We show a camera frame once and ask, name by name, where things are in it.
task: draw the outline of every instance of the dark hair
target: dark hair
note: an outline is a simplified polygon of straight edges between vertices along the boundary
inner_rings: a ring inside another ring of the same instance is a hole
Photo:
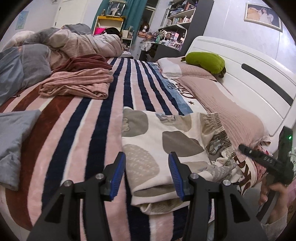
[[[265,9],[265,10],[266,10],[266,13],[268,13],[268,12],[267,12],[267,9],[266,9],[266,8],[264,8],[264,7],[263,7],[263,8],[261,8],[261,12],[262,12],[262,13],[263,13],[263,9]]]
[[[106,28],[102,34],[107,33],[107,34],[116,34],[118,37],[121,38],[121,33],[117,28],[111,27],[111,28]]]

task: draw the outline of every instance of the pink bag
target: pink bag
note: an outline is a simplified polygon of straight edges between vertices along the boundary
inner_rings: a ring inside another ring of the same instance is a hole
[[[105,28],[96,28],[94,31],[94,35],[101,34],[104,30]]]

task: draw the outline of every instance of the dark red cloth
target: dark red cloth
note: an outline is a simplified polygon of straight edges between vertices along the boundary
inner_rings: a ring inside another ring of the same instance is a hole
[[[52,71],[52,74],[60,71],[77,72],[83,69],[95,68],[104,68],[107,70],[111,70],[112,65],[108,64],[106,58],[102,55],[87,54],[76,58],[68,59],[68,61],[65,64],[60,65],[56,69],[54,69]]]

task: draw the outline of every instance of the dark red stripe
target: dark red stripe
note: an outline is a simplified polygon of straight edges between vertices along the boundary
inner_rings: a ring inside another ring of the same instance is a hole
[[[24,90],[20,90],[18,91],[15,95],[19,95],[23,92]],[[3,111],[5,111],[5,109],[9,106],[9,104],[15,99],[16,97],[11,97],[9,98],[3,105],[1,105],[0,107],[0,113],[3,113]]]
[[[19,190],[6,189],[5,191],[11,217],[19,226],[27,230],[32,228],[27,197],[37,157],[51,129],[72,99],[73,96],[56,96],[44,108],[30,136],[22,144]]]
[[[23,98],[16,107],[14,107],[13,111],[24,111],[27,109],[27,107],[39,96],[38,93],[39,86],[37,86],[35,89],[33,89],[30,93],[26,95],[25,98]]]

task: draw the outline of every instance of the white headboard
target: white headboard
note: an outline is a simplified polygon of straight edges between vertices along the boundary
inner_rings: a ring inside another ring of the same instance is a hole
[[[237,104],[256,114],[269,130],[275,152],[283,126],[296,121],[296,76],[271,57],[231,41],[199,36],[187,53],[213,52],[225,60],[221,84],[238,100]]]

